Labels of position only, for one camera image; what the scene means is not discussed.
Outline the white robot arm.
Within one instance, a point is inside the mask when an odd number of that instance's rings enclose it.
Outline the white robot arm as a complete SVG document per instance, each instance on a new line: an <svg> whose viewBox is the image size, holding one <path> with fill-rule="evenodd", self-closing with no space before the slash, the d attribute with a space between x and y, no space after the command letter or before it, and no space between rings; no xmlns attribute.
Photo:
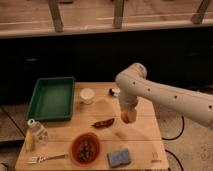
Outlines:
<svg viewBox="0 0 213 171"><path fill-rule="evenodd" d="M118 99L124 123L136 121L138 98L143 97L213 130L213 95L159 84L146 77L146 68L134 63L115 78L120 89Z"/></svg>

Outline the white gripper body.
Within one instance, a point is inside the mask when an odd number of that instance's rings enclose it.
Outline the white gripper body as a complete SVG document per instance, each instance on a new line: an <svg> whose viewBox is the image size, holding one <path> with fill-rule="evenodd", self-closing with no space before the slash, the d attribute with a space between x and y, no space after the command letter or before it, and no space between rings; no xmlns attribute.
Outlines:
<svg viewBox="0 0 213 171"><path fill-rule="evenodd" d="M138 98L135 95L121 91L118 96L120 108L122 110L133 110L138 104Z"/></svg>

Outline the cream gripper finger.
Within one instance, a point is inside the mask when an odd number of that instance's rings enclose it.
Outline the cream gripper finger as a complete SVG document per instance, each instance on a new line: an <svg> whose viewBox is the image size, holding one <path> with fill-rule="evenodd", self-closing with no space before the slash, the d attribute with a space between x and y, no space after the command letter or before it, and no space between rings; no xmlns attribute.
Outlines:
<svg viewBox="0 0 213 171"><path fill-rule="evenodd" d="M132 109L128 113L128 119L130 123L133 123L136 121L137 111L135 109Z"/></svg>

